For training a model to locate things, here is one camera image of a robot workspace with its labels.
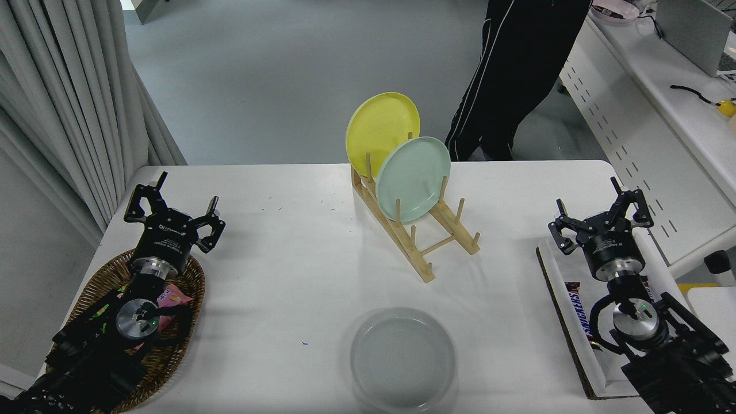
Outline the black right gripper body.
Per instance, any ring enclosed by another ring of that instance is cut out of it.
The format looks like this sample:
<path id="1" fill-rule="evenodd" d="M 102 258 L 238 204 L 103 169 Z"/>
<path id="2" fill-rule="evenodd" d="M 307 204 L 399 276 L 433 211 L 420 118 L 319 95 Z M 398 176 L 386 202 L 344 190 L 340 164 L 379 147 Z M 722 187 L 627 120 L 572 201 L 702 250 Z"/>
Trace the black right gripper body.
<path id="1" fill-rule="evenodd" d="M 582 251 L 594 279 L 610 281 L 639 274 L 646 265 L 626 218 L 602 219 L 582 231 Z"/>

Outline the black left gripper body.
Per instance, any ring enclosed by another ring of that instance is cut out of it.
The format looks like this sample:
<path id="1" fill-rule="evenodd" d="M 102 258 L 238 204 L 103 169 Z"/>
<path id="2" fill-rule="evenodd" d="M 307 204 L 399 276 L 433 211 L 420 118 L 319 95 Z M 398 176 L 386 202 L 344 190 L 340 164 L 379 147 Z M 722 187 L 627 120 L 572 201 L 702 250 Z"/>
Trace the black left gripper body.
<path id="1" fill-rule="evenodd" d="M 151 214 L 136 246 L 136 260 L 158 259 L 184 268 L 193 244 L 199 239 L 186 214 Z"/>

